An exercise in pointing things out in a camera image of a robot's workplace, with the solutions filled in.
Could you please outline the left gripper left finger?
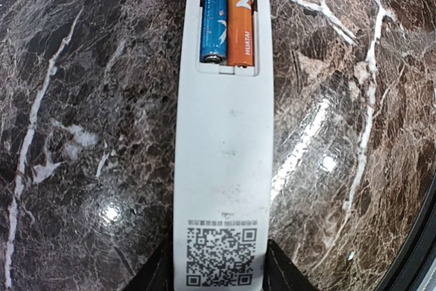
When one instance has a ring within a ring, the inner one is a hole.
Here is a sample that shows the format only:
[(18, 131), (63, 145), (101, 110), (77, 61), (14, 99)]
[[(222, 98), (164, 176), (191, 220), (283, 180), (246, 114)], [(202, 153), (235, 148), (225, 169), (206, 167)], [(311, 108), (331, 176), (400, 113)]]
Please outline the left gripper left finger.
[(171, 245), (159, 245), (123, 291), (173, 291), (174, 265)]

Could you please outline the orange battery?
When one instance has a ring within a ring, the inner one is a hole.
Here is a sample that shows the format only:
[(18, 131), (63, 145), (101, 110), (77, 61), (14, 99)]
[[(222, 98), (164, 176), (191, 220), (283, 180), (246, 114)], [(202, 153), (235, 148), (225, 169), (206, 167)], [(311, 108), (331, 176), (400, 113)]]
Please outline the orange battery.
[(228, 65), (253, 66), (251, 0), (228, 1)]

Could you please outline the white remote control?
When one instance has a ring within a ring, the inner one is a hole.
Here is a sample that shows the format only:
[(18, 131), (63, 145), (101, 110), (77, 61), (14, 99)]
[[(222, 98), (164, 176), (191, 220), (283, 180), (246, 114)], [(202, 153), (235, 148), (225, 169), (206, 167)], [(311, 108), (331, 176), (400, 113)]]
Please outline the white remote control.
[(270, 1), (251, 0), (253, 66), (200, 61), (203, 0), (186, 0), (176, 114), (175, 290), (261, 290), (273, 168)]

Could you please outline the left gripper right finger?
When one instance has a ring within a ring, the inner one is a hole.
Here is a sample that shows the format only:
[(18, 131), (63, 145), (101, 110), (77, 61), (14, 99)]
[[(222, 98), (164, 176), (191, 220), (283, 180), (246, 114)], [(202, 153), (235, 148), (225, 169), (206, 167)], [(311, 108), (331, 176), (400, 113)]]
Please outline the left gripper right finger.
[(263, 291), (317, 291), (317, 288), (272, 239), (268, 239), (262, 289)]

